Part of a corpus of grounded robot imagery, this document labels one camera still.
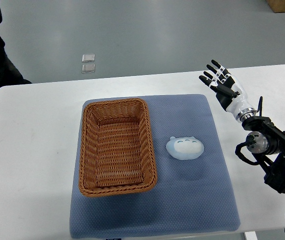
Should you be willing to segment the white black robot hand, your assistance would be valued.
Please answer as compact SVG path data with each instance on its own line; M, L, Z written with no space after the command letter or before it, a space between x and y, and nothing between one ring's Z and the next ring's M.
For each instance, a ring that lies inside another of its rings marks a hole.
M247 92L227 68L214 59L206 67L208 70L199 79L215 92L216 99L226 112L240 123L256 115L257 111L248 102Z

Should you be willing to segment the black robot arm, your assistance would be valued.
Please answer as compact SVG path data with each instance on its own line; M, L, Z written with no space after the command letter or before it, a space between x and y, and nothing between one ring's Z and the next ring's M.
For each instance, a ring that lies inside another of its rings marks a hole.
M246 115L241 121L250 133L236 146L235 154L251 166L260 166L265 172L264 183L285 194L285 131L262 115Z

